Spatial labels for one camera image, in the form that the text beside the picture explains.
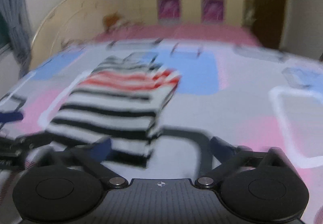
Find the striped knit children's sweater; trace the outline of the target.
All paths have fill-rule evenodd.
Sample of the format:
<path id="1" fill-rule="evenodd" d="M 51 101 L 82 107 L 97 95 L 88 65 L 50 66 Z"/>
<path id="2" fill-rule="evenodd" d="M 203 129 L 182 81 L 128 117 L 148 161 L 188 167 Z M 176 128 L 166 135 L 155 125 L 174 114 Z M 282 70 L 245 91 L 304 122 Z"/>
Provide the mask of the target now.
<path id="1" fill-rule="evenodd" d="M 64 145 L 111 142 L 106 160 L 145 168 L 161 135 L 159 119 L 181 74 L 155 61 L 109 56 L 93 70 L 27 83 L 22 131 L 44 131 Z"/>

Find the brown white pillow near headboard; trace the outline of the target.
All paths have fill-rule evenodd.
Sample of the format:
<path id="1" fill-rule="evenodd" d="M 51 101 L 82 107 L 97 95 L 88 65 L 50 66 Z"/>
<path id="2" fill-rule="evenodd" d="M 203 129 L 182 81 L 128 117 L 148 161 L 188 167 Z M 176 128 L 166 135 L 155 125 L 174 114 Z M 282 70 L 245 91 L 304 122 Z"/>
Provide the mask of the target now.
<path id="1" fill-rule="evenodd" d="M 92 42 L 92 40 L 83 40 L 83 39 L 63 39 L 61 41 L 61 50 L 66 50 L 71 46 L 80 47 Z"/>

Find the cream arched headboard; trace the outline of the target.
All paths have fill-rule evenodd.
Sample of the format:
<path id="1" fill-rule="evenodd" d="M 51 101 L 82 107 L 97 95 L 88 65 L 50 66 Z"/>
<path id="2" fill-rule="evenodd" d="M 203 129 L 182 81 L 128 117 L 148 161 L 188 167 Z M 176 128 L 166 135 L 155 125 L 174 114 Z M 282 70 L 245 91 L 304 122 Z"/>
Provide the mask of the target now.
<path id="1" fill-rule="evenodd" d="M 61 52 L 65 39 L 93 40 L 103 33 L 104 16 L 117 11 L 107 0 L 63 0 L 43 19 L 31 44 L 30 70 Z"/>

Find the pink bed sheet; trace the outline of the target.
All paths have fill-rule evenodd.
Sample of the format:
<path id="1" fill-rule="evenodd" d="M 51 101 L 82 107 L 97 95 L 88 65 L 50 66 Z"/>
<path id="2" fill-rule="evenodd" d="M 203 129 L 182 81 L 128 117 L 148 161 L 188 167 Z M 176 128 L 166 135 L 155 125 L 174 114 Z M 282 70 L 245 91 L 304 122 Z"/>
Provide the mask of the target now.
<path id="1" fill-rule="evenodd" d="M 94 38 L 97 42 L 134 39 L 204 40 L 260 46 L 259 40 L 246 28 L 228 25 L 178 24 L 134 25 L 104 32 Z"/>

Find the orange white patterned pillow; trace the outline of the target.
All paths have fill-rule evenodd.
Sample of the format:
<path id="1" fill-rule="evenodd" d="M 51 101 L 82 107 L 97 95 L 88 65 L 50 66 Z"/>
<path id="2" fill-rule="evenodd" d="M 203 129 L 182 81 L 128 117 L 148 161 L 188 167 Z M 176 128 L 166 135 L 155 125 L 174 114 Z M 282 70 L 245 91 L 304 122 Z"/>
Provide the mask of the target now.
<path id="1" fill-rule="evenodd" d="M 110 32 L 126 26 L 129 22 L 120 14 L 113 13 L 103 17 L 102 19 L 103 26 L 106 32 Z"/>

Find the grey blue curtain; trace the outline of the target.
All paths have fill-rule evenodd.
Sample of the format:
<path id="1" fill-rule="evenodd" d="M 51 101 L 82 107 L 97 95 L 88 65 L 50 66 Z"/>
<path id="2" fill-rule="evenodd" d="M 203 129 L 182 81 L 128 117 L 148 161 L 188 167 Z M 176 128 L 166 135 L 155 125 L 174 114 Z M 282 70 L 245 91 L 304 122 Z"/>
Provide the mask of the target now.
<path id="1" fill-rule="evenodd" d="M 26 0 L 1 0 L 3 16 L 20 75 L 28 73 L 31 63 L 31 41 Z"/>

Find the lower right purple poster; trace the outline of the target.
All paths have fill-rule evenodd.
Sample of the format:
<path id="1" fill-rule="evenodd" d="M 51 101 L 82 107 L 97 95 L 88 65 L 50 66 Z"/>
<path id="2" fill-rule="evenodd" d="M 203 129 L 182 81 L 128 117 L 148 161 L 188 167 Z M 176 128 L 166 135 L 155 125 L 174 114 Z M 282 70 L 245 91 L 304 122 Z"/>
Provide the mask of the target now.
<path id="1" fill-rule="evenodd" d="M 205 23 L 223 23 L 224 0 L 202 0 L 201 20 Z"/>

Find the purple poster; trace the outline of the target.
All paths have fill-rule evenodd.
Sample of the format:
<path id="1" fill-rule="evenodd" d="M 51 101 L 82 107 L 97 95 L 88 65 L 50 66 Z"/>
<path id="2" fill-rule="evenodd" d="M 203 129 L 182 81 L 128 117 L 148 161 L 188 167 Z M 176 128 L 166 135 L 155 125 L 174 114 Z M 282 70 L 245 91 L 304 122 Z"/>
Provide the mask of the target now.
<path id="1" fill-rule="evenodd" d="M 178 22 L 181 19 L 181 0 L 157 0 L 160 22 Z"/>
<path id="2" fill-rule="evenodd" d="M 224 0 L 202 0 L 201 20 L 205 23 L 223 23 Z"/>

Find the lower left purple poster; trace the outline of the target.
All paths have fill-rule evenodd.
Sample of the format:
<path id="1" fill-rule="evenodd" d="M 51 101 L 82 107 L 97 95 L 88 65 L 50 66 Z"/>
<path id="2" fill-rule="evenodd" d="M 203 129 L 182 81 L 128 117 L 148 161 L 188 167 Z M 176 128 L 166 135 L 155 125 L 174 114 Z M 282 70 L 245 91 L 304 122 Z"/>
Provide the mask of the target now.
<path id="1" fill-rule="evenodd" d="M 160 22 L 178 22 L 181 19 L 181 0 L 157 0 Z"/>

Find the dark brown wooden door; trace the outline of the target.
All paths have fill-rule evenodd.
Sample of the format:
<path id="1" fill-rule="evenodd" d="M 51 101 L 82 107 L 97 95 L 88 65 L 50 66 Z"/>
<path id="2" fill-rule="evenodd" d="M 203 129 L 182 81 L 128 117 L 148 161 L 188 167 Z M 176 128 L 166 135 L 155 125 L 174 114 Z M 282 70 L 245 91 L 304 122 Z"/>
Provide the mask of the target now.
<path id="1" fill-rule="evenodd" d="M 266 48 L 279 49 L 285 21 L 286 0 L 254 0 L 252 32 Z"/>

